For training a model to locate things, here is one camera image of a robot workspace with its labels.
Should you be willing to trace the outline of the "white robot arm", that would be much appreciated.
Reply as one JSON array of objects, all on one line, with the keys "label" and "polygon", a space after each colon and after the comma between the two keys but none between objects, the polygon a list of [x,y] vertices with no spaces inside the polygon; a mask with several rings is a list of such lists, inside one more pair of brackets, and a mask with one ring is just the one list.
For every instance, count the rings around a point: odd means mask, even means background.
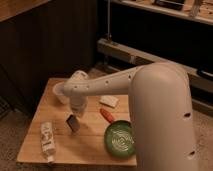
[{"label": "white robot arm", "polygon": [[156,62],[111,75],[68,79],[70,97],[128,96],[137,171],[199,171],[187,72],[174,62]]}]

